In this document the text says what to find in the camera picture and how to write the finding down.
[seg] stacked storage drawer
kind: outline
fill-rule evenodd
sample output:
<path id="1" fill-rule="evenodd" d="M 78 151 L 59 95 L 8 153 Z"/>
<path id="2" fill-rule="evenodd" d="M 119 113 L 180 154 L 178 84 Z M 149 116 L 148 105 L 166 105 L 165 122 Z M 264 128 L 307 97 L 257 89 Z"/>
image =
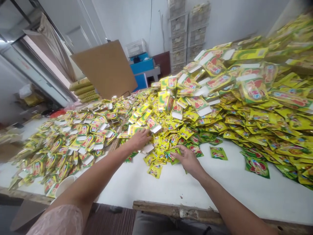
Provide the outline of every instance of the stacked storage drawer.
<path id="1" fill-rule="evenodd" d="M 171 72 L 174 74 L 186 65 L 188 13 L 185 13 L 186 0 L 168 0 L 168 4 Z"/>
<path id="2" fill-rule="evenodd" d="M 188 27 L 188 48 L 187 62 L 193 59 L 203 50 L 205 43 L 205 34 L 209 20 L 211 6 L 210 3 L 204 3 L 194 6 L 190 13 Z"/>

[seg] white tabletop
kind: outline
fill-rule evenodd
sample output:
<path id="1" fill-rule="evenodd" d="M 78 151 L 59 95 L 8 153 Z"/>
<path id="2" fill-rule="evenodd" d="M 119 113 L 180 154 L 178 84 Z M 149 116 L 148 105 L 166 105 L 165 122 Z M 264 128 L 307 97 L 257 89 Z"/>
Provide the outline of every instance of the white tabletop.
<path id="1" fill-rule="evenodd" d="M 30 124 L 27 129 L 34 126 L 34 123 Z M 283 177 L 271 163 L 268 164 L 270 179 L 246 171 L 245 159 L 239 153 L 241 148 L 231 141 L 223 141 L 218 147 L 224 148 L 228 161 L 211 158 L 210 144 L 201 144 L 204 157 L 198 159 L 229 193 L 263 219 L 313 225 L 313 191 Z M 217 211 L 205 190 L 190 174 L 185 174 L 181 164 L 163 166 L 160 179 L 155 179 L 147 174 L 144 156 L 139 153 L 132 163 L 122 164 L 101 193 L 98 203 L 132 208 L 133 201 L 145 200 Z M 0 186 L 8 187 L 16 171 L 10 163 L 0 166 Z M 43 195 L 44 186 L 40 181 L 41 178 L 37 178 L 33 184 L 19 190 Z"/>

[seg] white plastic bag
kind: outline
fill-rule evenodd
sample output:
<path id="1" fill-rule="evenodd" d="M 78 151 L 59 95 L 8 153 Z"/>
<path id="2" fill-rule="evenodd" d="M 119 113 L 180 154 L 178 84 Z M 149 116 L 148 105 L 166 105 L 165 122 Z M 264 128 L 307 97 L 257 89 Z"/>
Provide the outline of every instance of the white plastic bag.
<path id="1" fill-rule="evenodd" d="M 24 99 L 26 98 L 27 96 L 30 96 L 33 92 L 32 92 L 32 88 L 31 88 L 31 84 L 27 84 L 25 86 L 23 86 L 21 89 L 20 89 L 20 98 L 21 99 Z"/>

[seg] red object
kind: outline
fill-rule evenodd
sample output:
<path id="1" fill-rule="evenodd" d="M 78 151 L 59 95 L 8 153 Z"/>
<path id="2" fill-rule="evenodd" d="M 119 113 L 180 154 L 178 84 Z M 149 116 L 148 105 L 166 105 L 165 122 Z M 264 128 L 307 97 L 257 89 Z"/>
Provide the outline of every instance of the red object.
<path id="1" fill-rule="evenodd" d="M 59 111 L 56 111 L 55 113 L 50 115 L 50 118 L 56 118 L 58 116 L 66 114 L 66 111 L 64 109 L 61 109 Z"/>

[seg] cardboard box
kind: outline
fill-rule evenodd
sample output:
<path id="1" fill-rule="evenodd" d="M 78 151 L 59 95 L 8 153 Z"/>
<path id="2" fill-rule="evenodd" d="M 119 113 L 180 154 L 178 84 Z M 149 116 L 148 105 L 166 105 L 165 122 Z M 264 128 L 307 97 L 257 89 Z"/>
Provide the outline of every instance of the cardboard box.
<path id="1" fill-rule="evenodd" d="M 128 96 L 137 88 L 123 48 L 118 40 L 71 55 L 98 93 L 110 100 L 112 96 Z"/>

